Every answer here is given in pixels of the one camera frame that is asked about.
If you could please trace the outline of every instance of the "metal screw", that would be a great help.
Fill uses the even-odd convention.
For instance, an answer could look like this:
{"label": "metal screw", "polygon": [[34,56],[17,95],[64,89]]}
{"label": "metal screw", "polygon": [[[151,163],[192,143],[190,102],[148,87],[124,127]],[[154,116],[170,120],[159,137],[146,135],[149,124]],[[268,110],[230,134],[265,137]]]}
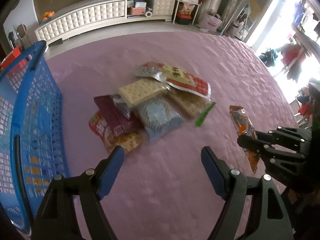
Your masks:
{"label": "metal screw", "polygon": [[55,179],[55,180],[60,180],[60,179],[62,179],[62,175],[61,175],[61,174],[58,174],[58,175],[54,176],[54,179]]}
{"label": "metal screw", "polygon": [[267,181],[271,180],[271,176],[269,174],[264,174],[263,178]]}
{"label": "metal screw", "polygon": [[87,174],[87,175],[89,175],[89,176],[93,175],[93,174],[94,174],[94,169],[87,169],[87,170],[85,171],[85,174]]}
{"label": "metal screw", "polygon": [[240,171],[238,171],[237,169],[232,169],[232,170],[231,170],[231,174],[237,176],[237,175],[240,174]]}

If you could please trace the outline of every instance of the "white tufted cabinet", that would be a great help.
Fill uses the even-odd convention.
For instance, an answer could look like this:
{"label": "white tufted cabinet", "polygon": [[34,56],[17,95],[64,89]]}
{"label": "white tufted cabinet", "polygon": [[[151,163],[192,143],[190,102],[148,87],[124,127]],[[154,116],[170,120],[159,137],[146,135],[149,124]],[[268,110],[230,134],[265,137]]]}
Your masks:
{"label": "white tufted cabinet", "polygon": [[172,16],[175,0],[153,0],[153,16]]}
{"label": "white tufted cabinet", "polygon": [[57,12],[36,30],[38,40],[50,44],[105,26],[142,21],[171,20],[175,0],[148,0],[153,16],[127,16],[127,0],[86,0]]}

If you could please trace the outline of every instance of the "cracker package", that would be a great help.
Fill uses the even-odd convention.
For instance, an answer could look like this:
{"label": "cracker package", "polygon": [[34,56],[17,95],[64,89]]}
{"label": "cracker package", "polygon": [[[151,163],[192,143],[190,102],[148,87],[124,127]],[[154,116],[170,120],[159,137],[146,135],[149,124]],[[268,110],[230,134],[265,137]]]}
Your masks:
{"label": "cracker package", "polygon": [[196,119],[196,126],[200,127],[207,114],[214,107],[215,102],[210,99],[191,94],[178,89],[171,89],[168,94],[191,118]]}
{"label": "cracker package", "polygon": [[[238,136],[245,134],[246,136],[257,138],[256,131],[254,130],[250,119],[247,117],[244,109],[241,106],[230,106],[229,112]],[[249,160],[253,173],[256,173],[260,156],[257,153],[245,148],[243,148],[243,150]]]}
{"label": "cracker package", "polygon": [[187,91],[204,98],[211,97],[211,87],[208,82],[166,64],[147,62],[136,70],[136,76],[153,77],[179,90]]}
{"label": "cracker package", "polygon": [[154,79],[143,78],[121,87],[120,95],[130,108],[135,107],[158,95],[167,93],[170,86]]}
{"label": "cracker package", "polygon": [[102,117],[100,111],[91,117],[89,127],[101,138],[109,154],[117,145],[121,146],[125,153],[128,154],[142,143],[142,136],[138,131],[114,137],[111,128]]}
{"label": "cracker package", "polygon": [[94,97],[93,100],[103,118],[107,121],[108,126],[111,128],[114,137],[142,128],[139,119],[134,114],[131,114],[130,119],[127,119],[122,112],[115,107],[110,95]]}
{"label": "cracker package", "polygon": [[137,106],[136,110],[150,141],[161,137],[183,123],[181,116],[162,96],[143,102]]}

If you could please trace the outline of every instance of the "blue plastic basket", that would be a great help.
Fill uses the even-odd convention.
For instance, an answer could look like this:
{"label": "blue plastic basket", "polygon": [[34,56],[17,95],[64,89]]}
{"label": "blue plastic basket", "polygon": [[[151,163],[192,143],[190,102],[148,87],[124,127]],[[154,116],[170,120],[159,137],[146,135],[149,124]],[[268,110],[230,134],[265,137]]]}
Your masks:
{"label": "blue plastic basket", "polygon": [[45,41],[25,50],[0,76],[0,202],[23,233],[56,174],[69,176],[62,95],[44,60]]}

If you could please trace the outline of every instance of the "orange snack bar wrapper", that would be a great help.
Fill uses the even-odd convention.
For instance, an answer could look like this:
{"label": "orange snack bar wrapper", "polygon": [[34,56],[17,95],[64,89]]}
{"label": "orange snack bar wrapper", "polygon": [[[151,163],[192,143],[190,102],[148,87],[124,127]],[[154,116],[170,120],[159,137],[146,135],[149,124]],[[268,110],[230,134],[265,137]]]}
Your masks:
{"label": "orange snack bar wrapper", "polygon": [[[245,134],[246,136],[257,138],[256,131],[242,106],[230,106],[229,112],[238,136]],[[243,150],[249,160],[252,172],[256,173],[260,156],[245,148]]]}
{"label": "orange snack bar wrapper", "polygon": [[90,118],[89,127],[101,138],[109,154],[117,145],[124,149],[125,154],[128,154],[137,148],[143,141],[142,136],[138,131],[114,137],[111,128],[108,126],[100,111]]}

